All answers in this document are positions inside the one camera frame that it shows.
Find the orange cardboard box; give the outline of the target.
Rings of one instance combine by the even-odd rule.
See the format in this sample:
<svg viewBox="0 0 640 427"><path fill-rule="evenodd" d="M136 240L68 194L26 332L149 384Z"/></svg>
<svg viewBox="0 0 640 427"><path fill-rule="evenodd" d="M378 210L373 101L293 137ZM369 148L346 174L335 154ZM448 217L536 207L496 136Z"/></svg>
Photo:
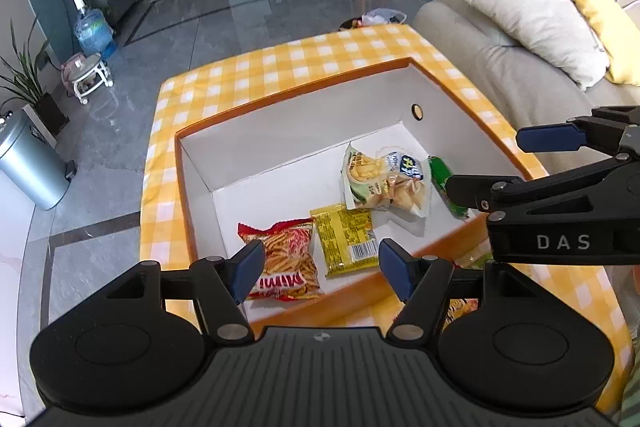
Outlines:
<svg viewBox="0 0 640 427"><path fill-rule="evenodd" d="M411 57L344 72L204 118L175 136L177 181L190 261L232 257L244 245L239 223L266 229L344 202L347 145L370 157L437 156L453 173L535 179L546 169L515 144L515 131L473 87L456 91ZM484 242L484 217L455 218L430 188L426 218L374 210L374 233L418 256L454 260ZM240 306L256 336L265 326L329 326L392 293L378 270L326 278L314 238L323 294Z"/></svg>

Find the green yellow snack bag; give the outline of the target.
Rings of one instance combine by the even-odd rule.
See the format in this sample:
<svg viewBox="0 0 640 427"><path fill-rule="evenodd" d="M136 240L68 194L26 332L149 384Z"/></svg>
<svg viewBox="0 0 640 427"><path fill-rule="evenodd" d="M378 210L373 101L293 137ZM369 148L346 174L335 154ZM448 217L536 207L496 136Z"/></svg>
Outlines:
<svg viewBox="0 0 640 427"><path fill-rule="evenodd" d="M385 205L390 195L389 172L384 158L367 156L349 144L341 170L346 207L354 210Z"/></svg>

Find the large red snack bag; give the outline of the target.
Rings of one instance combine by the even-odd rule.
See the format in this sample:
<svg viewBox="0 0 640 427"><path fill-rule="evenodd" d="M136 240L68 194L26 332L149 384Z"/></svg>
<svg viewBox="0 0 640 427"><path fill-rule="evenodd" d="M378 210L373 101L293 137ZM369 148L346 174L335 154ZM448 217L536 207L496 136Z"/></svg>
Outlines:
<svg viewBox="0 0 640 427"><path fill-rule="evenodd" d="M477 298L451 299L449 301L444 324L442 324L442 331L444 331L451 323L460 319L460 317L465 317L465 315L468 315L477 309Z"/></svg>

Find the beige sofa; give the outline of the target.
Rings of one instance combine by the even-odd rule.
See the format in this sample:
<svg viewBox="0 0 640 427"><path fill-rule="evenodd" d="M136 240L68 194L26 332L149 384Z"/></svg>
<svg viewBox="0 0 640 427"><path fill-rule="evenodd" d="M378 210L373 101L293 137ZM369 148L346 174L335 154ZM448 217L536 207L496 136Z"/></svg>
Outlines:
<svg viewBox="0 0 640 427"><path fill-rule="evenodd" d="M463 0L421 6L412 27L494 104L514 129L557 124L598 106L637 105L639 89L599 81L580 90L562 70L518 46Z"/></svg>

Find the silver trash can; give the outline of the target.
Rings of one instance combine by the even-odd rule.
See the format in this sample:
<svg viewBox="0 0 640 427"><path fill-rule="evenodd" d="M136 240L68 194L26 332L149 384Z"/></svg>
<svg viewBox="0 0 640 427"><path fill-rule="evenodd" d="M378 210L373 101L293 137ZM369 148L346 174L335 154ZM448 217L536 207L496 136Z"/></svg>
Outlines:
<svg viewBox="0 0 640 427"><path fill-rule="evenodd" d="M42 210L58 205L77 172L20 110L1 118L1 171Z"/></svg>

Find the green snack packet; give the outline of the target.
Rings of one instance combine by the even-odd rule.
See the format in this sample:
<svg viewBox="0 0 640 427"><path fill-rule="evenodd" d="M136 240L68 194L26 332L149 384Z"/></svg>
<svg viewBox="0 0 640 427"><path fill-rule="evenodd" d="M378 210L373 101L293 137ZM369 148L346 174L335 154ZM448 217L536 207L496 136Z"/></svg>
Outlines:
<svg viewBox="0 0 640 427"><path fill-rule="evenodd" d="M428 165L430 165L431 169L432 184L434 185L435 190L448 208L449 212L457 219L468 219L469 209L451 202L451 199L447 194L446 182L448 181L450 176L452 176L452 172L449 167L444 163L442 158L439 158L437 156L430 156L428 158Z"/></svg>

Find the white blue chips bag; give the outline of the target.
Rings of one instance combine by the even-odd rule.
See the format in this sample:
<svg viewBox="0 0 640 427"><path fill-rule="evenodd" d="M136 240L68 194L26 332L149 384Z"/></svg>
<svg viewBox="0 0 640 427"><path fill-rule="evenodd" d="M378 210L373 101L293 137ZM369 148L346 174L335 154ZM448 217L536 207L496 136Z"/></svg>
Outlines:
<svg viewBox="0 0 640 427"><path fill-rule="evenodd" d="M394 207L417 218L425 218L428 213L431 170L426 160L393 150L378 158L382 173L376 180L381 189L380 201L376 207Z"/></svg>

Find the red fries snack bag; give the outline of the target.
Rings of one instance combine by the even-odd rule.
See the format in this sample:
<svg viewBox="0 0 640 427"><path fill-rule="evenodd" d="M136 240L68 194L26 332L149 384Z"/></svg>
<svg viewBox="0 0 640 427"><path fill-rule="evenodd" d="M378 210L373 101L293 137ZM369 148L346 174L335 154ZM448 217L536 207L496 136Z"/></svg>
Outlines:
<svg viewBox="0 0 640 427"><path fill-rule="evenodd" d="M265 230L238 224L238 235L245 244L261 241L265 249L264 269L248 295L250 300L296 301L322 294L311 252L312 234L314 221L310 218L277 222Z"/></svg>

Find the yellow snack packet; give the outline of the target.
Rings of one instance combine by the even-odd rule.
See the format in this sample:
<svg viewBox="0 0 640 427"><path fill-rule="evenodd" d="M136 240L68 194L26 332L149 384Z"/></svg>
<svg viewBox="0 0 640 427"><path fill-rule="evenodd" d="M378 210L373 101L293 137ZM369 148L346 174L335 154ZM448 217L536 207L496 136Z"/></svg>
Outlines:
<svg viewBox="0 0 640 427"><path fill-rule="evenodd" d="M336 204L311 210L310 217L326 262L327 277L378 265L378 242L369 209L348 209Z"/></svg>

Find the cream pillow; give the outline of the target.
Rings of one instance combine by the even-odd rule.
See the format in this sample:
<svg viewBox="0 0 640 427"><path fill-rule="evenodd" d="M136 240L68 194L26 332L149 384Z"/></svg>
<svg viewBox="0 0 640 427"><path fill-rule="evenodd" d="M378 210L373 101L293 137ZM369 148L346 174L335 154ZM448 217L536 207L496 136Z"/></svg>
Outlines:
<svg viewBox="0 0 640 427"><path fill-rule="evenodd" d="M586 90L610 67L604 45L572 0L463 0L529 52Z"/></svg>

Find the white rolling stool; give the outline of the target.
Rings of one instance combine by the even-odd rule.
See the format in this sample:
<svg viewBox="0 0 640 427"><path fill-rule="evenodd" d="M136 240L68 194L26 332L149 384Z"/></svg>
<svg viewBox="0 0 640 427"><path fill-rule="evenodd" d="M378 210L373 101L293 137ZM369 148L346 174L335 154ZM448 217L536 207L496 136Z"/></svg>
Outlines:
<svg viewBox="0 0 640 427"><path fill-rule="evenodd" d="M99 53L73 55L61 65L61 80L66 93L81 105L87 105L89 95L99 87L114 86L111 71Z"/></svg>

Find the blue water jug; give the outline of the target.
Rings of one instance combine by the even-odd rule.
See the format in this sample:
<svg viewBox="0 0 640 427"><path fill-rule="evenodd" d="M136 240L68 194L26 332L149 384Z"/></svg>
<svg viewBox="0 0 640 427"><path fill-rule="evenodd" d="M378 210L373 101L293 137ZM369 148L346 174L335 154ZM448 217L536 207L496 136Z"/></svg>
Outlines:
<svg viewBox="0 0 640 427"><path fill-rule="evenodd" d="M114 30L99 9L90 9L84 0L73 0L77 9L74 35L85 56L99 54L106 61L117 49Z"/></svg>

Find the yellow pillow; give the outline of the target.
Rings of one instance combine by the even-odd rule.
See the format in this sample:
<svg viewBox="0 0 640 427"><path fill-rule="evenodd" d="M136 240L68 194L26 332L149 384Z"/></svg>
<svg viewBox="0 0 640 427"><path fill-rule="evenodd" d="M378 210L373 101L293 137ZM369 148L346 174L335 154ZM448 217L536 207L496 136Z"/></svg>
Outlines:
<svg viewBox="0 0 640 427"><path fill-rule="evenodd" d="M639 28L615 0L572 0L602 42L615 84L639 84Z"/></svg>

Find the yellow checkered tablecloth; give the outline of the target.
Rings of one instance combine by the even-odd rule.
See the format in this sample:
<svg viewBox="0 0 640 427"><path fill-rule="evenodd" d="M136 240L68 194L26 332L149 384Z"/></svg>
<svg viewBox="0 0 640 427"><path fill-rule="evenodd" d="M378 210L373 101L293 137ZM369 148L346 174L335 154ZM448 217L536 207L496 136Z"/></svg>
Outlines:
<svg viewBox="0 0 640 427"><path fill-rule="evenodd" d="M356 78L363 69L382 72L391 62L413 61L435 77L480 122L488 138L515 160L525 178L542 178L548 171L515 144L515 130L427 40L409 26L378 26L334 32L279 44L272 48L225 58L167 79L160 87L146 154L141 199L140 260L158 260L162 268L186 269L194 260L186 236L179 195L175 136L179 130L267 95L339 75ZM613 414L634 366L634 348L623 312L604 268L523 268L544 288L601 327L612 341L615 364L597 407Z"/></svg>

